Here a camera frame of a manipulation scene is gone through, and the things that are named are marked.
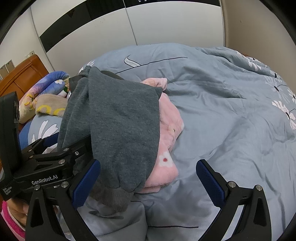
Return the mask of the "person's left hand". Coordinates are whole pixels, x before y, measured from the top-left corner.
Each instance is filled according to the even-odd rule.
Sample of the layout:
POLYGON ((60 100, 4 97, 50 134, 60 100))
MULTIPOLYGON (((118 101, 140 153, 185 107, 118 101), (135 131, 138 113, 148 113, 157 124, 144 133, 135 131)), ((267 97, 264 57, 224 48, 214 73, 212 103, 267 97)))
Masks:
POLYGON ((9 199, 6 204, 11 218, 20 226, 25 228, 27 223, 29 205, 26 202, 15 198, 9 199))

